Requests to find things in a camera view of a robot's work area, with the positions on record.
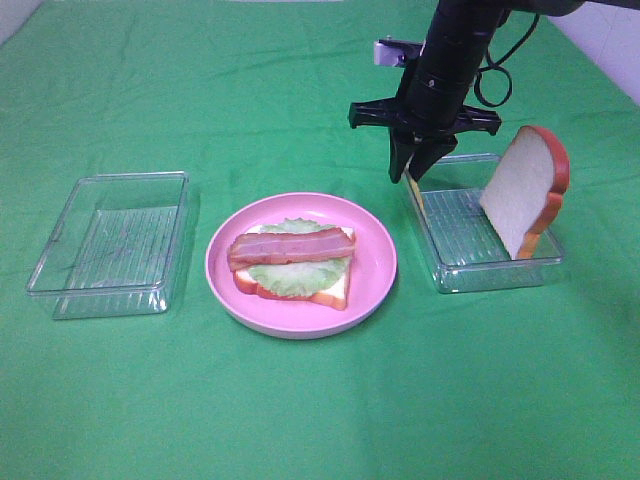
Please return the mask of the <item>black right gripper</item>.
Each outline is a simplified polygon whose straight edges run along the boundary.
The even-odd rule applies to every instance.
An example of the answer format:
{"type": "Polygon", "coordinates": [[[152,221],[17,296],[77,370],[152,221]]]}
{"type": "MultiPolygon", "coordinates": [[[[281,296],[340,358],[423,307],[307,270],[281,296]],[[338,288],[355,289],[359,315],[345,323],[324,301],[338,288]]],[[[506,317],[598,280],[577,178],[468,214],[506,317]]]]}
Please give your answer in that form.
{"type": "Polygon", "coordinates": [[[390,128],[388,172],[392,183],[400,181],[408,163],[409,175],[419,181],[437,161],[456,148],[455,134],[498,132],[501,119],[497,112],[464,103],[479,71],[479,68],[456,68],[448,77],[443,77],[418,64],[408,64],[394,96],[350,105],[348,122],[352,128],[390,128]],[[426,137],[417,147],[414,134],[426,137]]]}

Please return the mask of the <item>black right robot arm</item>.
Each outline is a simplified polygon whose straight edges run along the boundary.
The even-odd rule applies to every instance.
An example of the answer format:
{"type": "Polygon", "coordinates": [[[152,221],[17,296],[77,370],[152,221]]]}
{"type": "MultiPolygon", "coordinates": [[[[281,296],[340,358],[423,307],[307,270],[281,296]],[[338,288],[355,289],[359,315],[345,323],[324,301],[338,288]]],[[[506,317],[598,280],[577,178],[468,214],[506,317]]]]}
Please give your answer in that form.
{"type": "Polygon", "coordinates": [[[456,135],[468,131],[497,133],[501,119],[488,102],[486,110],[466,106],[465,98],[479,77],[496,30],[513,10],[536,16],[564,16],[580,1],[440,1],[422,44],[384,41],[401,51],[404,73],[390,98],[350,105],[351,127],[388,129],[389,177],[403,172],[418,180],[457,146],[456,135]]]}

